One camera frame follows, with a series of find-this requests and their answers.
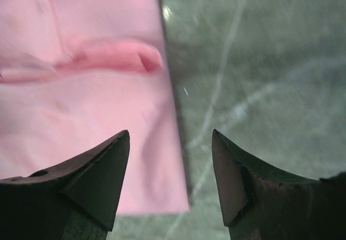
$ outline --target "pink cloth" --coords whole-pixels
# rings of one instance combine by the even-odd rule
[[[158,0],[0,0],[0,74],[0,178],[127,129],[118,214],[189,210]]]

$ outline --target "white speck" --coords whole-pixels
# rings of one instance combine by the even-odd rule
[[[189,94],[188,94],[188,91],[186,90],[185,87],[184,87],[184,91],[185,91],[186,95],[188,96]]]
[[[172,16],[172,11],[167,6],[162,7],[162,14],[164,19],[167,21]]]

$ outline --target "pink fabric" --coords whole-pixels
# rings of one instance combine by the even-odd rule
[[[128,129],[118,214],[189,210],[158,0],[0,0],[0,74],[0,178]]]

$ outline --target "folded cloth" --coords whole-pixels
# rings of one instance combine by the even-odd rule
[[[158,0],[0,0],[0,178],[124,129],[118,214],[188,211]]]

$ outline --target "green marble surface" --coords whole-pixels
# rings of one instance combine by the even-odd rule
[[[346,170],[346,0],[162,0],[191,213],[120,217],[108,240],[226,240],[213,128],[309,178]]]

